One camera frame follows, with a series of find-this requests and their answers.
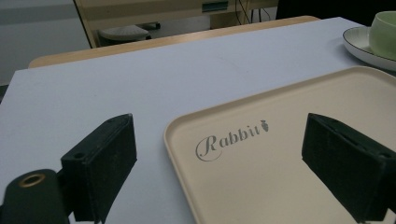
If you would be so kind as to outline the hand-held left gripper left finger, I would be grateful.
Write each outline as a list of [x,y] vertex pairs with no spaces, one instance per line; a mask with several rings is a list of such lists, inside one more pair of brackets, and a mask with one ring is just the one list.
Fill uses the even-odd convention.
[[77,221],[104,223],[137,161],[134,119],[108,119],[61,157],[70,210]]

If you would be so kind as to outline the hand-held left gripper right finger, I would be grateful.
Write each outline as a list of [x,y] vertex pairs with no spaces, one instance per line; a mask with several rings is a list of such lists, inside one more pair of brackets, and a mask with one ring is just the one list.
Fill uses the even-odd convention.
[[302,158],[356,222],[396,215],[395,151],[337,119],[310,113]]

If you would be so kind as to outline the grey round chair base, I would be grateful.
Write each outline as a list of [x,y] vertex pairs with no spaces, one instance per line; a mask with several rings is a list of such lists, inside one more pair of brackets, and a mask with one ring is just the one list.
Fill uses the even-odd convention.
[[150,39],[150,33],[136,25],[115,27],[98,31],[99,36],[112,41],[136,41]]

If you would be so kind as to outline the white plate with dark rim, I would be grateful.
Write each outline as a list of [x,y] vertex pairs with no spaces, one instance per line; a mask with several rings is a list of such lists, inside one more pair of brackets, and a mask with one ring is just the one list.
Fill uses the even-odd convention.
[[343,41],[346,50],[357,59],[380,69],[396,73],[396,61],[374,55],[369,46],[369,27],[359,26],[345,30]]

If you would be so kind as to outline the beige plastic tray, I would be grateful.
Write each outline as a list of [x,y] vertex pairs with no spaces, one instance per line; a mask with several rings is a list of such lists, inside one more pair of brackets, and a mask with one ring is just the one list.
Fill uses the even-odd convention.
[[302,160],[310,113],[396,149],[396,77],[370,67],[179,117],[164,142],[196,224],[356,224]]

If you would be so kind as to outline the light green cup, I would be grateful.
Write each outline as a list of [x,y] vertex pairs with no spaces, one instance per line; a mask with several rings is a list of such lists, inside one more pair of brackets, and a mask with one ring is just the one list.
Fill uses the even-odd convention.
[[396,10],[375,14],[369,46],[375,55],[396,61]]

